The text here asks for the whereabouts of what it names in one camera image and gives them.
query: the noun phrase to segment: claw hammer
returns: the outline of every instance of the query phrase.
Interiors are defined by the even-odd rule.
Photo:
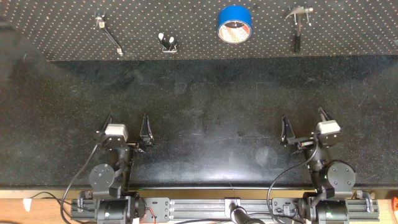
[[[295,7],[293,9],[289,8],[289,11],[285,13],[285,18],[287,19],[289,16],[293,15],[294,16],[294,21],[296,22],[297,26],[297,33],[296,33],[296,38],[294,41],[294,53],[300,53],[300,45],[301,45],[301,38],[300,38],[300,31],[301,31],[301,16],[306,14],[307,15],[307,21],[308,24],[311,25],[310,23],[310,18],[308,16],[308,13],[313,12],[313,7]]]

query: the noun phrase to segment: roll of tape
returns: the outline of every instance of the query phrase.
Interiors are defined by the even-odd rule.
[[[218,16],[218,36],[221,40],[238,44],[251,35],[251,15],[242,6],[227,6]]]

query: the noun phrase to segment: perforated board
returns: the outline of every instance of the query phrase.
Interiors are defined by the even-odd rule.
[[[252,36],[227,44],[217,36],[218,14],[241,5],[252,15]],[[295,24],[288,7],[313,6],[309,26],[302,17],[302,49],[293,53]],[[398,1],[276,0],[3,0],[0,13],[48,60],[145,60],[398,54]],[[106,27],[124,57],[99,28],[94,13],[106,13]],[[165,54],[159,32],[178,40]]]

